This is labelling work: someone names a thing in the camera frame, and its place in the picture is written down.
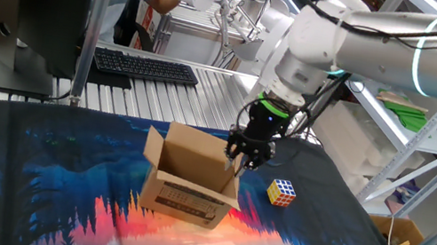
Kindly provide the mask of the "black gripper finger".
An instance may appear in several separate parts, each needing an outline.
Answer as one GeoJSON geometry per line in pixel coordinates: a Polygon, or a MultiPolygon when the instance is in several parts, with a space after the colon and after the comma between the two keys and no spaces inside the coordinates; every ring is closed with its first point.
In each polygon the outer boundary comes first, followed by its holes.
{"type": "Polygon", "coordinates": [[[245,135],[240,130],[230,130],[226,142],[226,165],[225,169],[232,167],[235,157],[243,152],[246,147],[247,140],[245,135]]]}
{"type": "Polygon", "coordinates": [[[235,173],[237,178],[242,176],[246,170],[256,170],[275,156],[275,144],[271,142],[260,144],[249,141],[246,144],[240,144],[238,148],[244,158],[239,164],[240,168],[235,173]]]}

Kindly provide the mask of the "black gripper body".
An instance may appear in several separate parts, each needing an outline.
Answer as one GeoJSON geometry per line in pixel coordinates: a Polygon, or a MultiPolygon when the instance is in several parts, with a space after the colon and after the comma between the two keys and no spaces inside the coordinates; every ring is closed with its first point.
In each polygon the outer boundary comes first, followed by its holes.
{"type": "Polygon", "coordinates": [[[284,113],[273,103],[264,99],[256,99],[249,107],[249,119],[243,136],[250,142],[269,142],[290,121],[289,113],[284,113]]]}

